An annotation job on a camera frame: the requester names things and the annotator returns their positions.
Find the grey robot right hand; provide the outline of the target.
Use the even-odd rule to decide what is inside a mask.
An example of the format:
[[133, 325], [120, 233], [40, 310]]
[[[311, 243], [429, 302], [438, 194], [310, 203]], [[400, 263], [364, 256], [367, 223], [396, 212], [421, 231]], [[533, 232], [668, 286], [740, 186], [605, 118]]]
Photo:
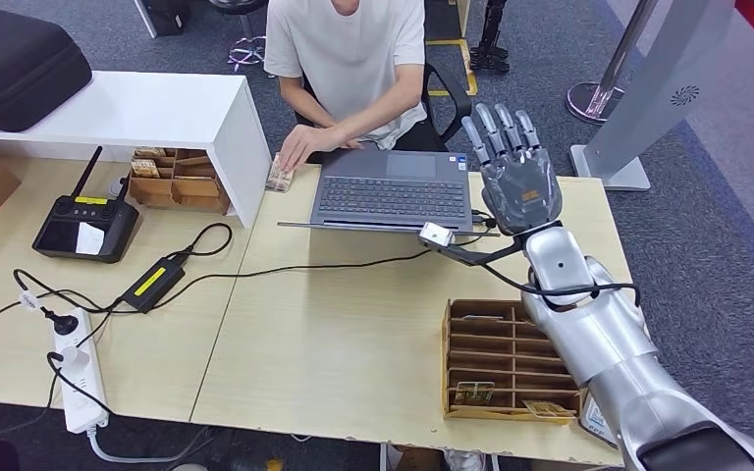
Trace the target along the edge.
[[537, 230], [556, 222], [563, 197], [553, 162], [524, 110], [511, 112], [504, 104], [475, 105], [477, 126], [461, 119], [479, 165], [482, 198], [499, 229], [508, 236]]

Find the person's left hand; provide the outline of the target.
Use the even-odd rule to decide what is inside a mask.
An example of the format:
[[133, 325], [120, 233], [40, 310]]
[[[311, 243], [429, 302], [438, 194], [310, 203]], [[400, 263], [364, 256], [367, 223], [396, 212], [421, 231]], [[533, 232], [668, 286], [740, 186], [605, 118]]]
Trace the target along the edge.
[[346, 141], [346, 135], [336, 127], [297, 125], [285, 138], [278, 153], [280, 169], [284, 172], [292, 171], [305, 163], [314, 152], [333, 151]]

